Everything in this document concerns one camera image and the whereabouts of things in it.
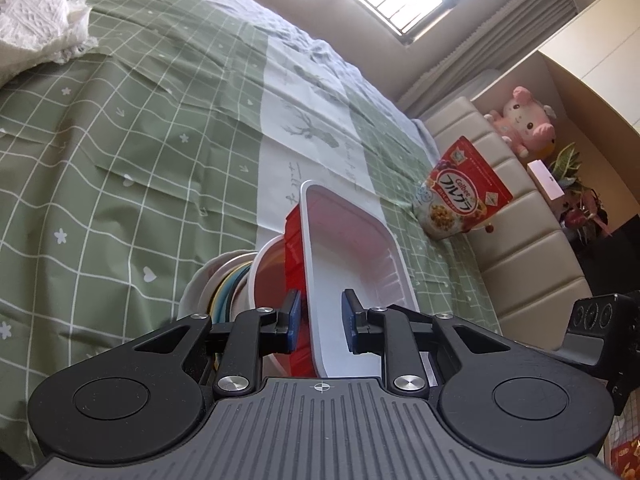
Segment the cereal bag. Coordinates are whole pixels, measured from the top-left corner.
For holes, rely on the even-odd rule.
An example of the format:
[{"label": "cereal bag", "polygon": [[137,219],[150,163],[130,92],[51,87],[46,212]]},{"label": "cereal bag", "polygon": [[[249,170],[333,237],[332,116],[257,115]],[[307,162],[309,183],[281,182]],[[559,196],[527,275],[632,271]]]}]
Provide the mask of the cereal bag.
[{"label": "cereal bag", "polygon": [[605,453],[605,462],[625,480],[640,479],[639,396],[640,390],[631,392],[625,409],[613,418],[607,439],[609,452]]},{"label": "cereal bag", "polygon": [[478,150],[460,137],[418,188],[413,210],[425,234],[441,240],[468,232],[512,199]]}]

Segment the red snack bag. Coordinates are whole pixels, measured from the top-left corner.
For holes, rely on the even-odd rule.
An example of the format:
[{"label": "red snack bag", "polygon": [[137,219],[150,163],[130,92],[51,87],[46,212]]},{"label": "red snack bag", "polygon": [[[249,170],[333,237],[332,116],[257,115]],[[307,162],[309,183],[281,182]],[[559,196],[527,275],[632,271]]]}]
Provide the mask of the red snack bag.
[{"label": "red snack bag", "polygon": [[460,137],[418,188],[413,208],[425,234],[441,240],[468,232],[512,199],[478,150]]},{"label": "red snack bag", "polygon": [[625,480],[640,479],[640,442],[637,438],[611,450],[611,468]]}]

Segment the stuffed toy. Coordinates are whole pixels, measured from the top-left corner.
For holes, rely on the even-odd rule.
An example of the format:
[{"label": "stuffed toy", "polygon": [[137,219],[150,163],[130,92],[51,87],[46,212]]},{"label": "stuffed toy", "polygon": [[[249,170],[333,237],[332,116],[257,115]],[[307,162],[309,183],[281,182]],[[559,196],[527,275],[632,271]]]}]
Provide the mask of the stuffed toy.
[{"label": "stuffed toy", "polygon": [[532,152],[545,152],[546,156],[553,151],[556,131],[549,117],[556,118],[551,106],[540,104],[522,86],[513,91],[513,99],[504,105],[502,115],[491,110],[484,116],[519,158],[527,158]]}]

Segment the silver rivet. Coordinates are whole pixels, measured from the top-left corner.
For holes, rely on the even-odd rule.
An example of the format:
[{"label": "silver rivet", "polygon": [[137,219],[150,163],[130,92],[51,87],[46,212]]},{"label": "silver rivet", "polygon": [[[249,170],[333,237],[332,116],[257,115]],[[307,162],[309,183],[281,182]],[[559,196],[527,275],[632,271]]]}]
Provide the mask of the silver rivet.
[{"label": "silver rivet", "polygon": [[400,388],[406,392],[414,392],[424,388],[424,379],[417,375],[401,375],[394,380],[396,388]]},{"label": "silver rivet", "polygon": [[218,387],[226,392],[239,392],[248,385],[248,379],[242,377],[242,375],[228,375],[218,381]]}]

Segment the white star pattern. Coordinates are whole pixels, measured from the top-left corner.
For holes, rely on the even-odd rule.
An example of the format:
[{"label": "white star pattern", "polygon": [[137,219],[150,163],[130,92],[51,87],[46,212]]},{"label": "white star pattern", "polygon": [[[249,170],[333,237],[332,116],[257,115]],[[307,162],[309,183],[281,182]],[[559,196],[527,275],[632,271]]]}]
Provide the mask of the white star pattern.
[{"label": "white star pattern", "polygon": [[2,336],[2,341],[11,337],[11,325],[7,325],[4,321],[2,325],[0,325],[0,335]]},{"label": "white star pattern", "polygon": [[53,235],[56,237],[58,245],[66,244],[66,233],[62,230],[62,227],[53,233]]}]

